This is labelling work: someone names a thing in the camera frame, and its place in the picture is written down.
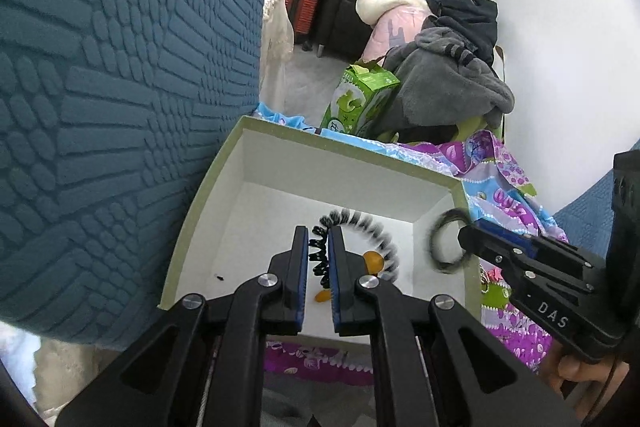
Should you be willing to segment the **person's right hand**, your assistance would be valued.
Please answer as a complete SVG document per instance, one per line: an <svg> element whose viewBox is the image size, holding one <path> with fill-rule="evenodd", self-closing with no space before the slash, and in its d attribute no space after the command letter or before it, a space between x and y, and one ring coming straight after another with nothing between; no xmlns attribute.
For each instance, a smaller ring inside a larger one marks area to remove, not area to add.
<svg viewBox="0 0 640 427"><path fill-rule="evenodd" d="M573 405L581 420L595 418L611 400L629 373L629 364L613 355L597 364L589 364L572 355L554 340L539 366L539 377L558 395L562 384L587 384L582 396Z"/></svg>

